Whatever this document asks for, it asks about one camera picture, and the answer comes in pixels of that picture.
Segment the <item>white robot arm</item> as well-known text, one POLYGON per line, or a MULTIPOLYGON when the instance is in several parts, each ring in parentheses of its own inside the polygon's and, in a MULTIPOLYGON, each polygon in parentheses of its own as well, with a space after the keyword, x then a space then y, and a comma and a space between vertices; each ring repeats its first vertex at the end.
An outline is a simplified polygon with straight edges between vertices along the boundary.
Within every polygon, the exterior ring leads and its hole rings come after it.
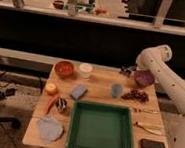
POLYGON ((185 148, 185 80, 172 71, 166 62, 173 56, 168 45, 145 48, 136 58, 135 81, 140 86, 149 86, 158 80, 162 88, 184 117, 178 127, 176 140, 171 148, 185 148))

